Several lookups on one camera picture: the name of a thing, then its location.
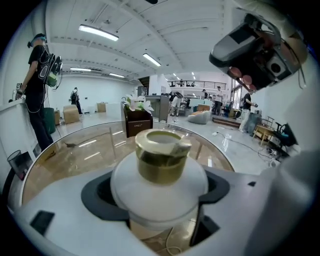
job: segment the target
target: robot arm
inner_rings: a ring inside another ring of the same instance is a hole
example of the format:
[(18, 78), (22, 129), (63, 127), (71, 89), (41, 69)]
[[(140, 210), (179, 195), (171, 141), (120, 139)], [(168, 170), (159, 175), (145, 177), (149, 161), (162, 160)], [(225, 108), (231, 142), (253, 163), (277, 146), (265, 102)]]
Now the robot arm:
[(301, 51), (294, 51), (276, 26), (246, 12), (243, 23), (214, 46), (209, 61), (248, 91), (257, 91), (294, 74), (305, 58), (298, 57)]

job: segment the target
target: round table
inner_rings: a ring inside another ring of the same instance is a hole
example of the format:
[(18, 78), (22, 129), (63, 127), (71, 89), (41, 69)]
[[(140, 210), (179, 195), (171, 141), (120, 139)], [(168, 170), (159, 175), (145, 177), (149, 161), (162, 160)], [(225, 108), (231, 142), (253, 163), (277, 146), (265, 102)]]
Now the round table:
[[(192, 143), (189, 156), (201, 165), (234, 171), (225, 155), (202, 136), (182, 127), (154, 122), (153, 128), (175, 131)], [(126, 137), (122, 122), (110, 122), (83, 128), (57, 140), (29, 169), (21, 190), (25, 205), (45, 187), (64, 178), (115, 166), (136, 150), (135, 137)]]

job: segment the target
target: white wall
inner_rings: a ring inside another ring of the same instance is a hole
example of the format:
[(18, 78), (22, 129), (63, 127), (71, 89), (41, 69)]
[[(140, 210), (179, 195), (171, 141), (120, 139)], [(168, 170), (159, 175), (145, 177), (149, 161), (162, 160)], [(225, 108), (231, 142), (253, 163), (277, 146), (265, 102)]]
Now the white wall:
[(161, 95), (161, 88), (165, 87), (165, 93), (170, 93), (171, 88), (163, 74), (154, 74), (149, 77), (149, 95)]
[(8, 103), (12, 99), (13, 90), (18, 83), (22, 83), (29, 69), (29, 57), (32, 48), (27, 43), (33, 38), (31, 19), (27, 18), (11, 39), (5, 50), (1, 62), (0, 104)]
[(126, 94), (134, 94), (136, 83), (112, 80), (98, 77), (64, 76), (59, 88), (51, 91), (49, 88), (50, 107), (60, 110), (70, 105), (70, 94), (77, 87), (81, 108), (88, 111), (89, 107), (97, 109), (97, 103), (119, 103)]

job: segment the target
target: white ceiling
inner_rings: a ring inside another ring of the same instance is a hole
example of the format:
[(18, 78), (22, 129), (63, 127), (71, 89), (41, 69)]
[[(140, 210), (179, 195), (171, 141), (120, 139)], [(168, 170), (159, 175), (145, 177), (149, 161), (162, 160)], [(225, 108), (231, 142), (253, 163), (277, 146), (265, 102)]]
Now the white ceiling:
[[(46, 35), (63, 69), (82, 67), (126, 76), (216, 71), (209, 53), (222, 38), (228, 0), (49, 0)], [(119, 37), (79, 31), (85, 24)], [(156, 67), (143, 57), (161, 63)]]

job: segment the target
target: railing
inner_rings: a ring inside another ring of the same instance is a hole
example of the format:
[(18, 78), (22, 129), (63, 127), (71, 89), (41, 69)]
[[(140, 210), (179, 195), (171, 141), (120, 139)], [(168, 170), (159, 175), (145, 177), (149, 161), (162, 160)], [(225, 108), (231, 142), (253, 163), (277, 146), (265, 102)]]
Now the railing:
[(197, 81), (197, 80), (184, 80), (184, 81), (168, 81), (170, 87), (195, 87), (203, 89), (217, 89), (218, 86), (221, 90), (226, 89), (224, 82), (211, 82), (211, 81)]

